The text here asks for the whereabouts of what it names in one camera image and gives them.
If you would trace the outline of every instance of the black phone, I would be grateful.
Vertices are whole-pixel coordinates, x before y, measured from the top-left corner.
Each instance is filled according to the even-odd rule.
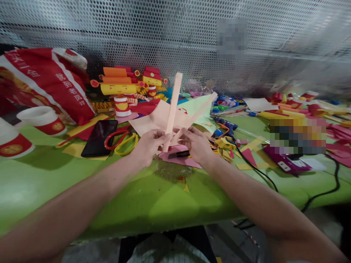
[[[98,121],[80,156],[97,157],[109,155],[111,150],[107,150],[104,143],[106,138],[116,131],[117,125],[118,121]],[[112,142],[113,138],[108,141],[107,145],[111,147]]]

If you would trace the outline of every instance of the white and red bag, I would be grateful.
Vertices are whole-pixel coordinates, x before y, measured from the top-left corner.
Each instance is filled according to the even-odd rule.
[[[86,68],[87,60],[69,49],[15,49],[0,56],[0,94],[20,105],[50,106],[74,125],[95,116]]]

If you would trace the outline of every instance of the human hand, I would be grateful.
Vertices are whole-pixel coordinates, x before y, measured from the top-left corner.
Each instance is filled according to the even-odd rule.
[[[215,155],[206,135],[195,127],[191,126],[188,130],[182,128],[181,133],[180,139],[182,140],[178,141],[178,143],[185,145],[189,149],[192,159],[198,164],[201,165],[201,163],[207,162]]]
[[[162,150],[161,145],[171,139],[170,134],[165,134],[162,130],[151,130],[141,136],[131,155],[142,166],[147,167],[152,162],[152,157],[158,150]]]

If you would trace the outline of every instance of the metal mesh wall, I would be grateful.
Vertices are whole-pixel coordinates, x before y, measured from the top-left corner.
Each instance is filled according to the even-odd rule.
[[[349,92],[350,0],[0,0],[1,43],[65,47],[103,66],[177,71],[220,94]],[[217,19],[246,19],[247,56],[216,58]]]

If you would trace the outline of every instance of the floor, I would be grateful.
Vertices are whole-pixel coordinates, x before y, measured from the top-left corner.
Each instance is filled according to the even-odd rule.
[[[306,215],[337,246],[340,245],[342,227],[329,212],[316,208],[308,210]],[[256,262],[257,253],[260,262],[273,262],[265,234],[258,227],[253,227],[248,232],[260,249],[244,232],[233,228],[230,221],[206,226],[205,229],[215,256],[221,257],[223,263]],[[119,239],[109,239],[70,246],[65,252],[63,263],[117,263],[119,244]]]

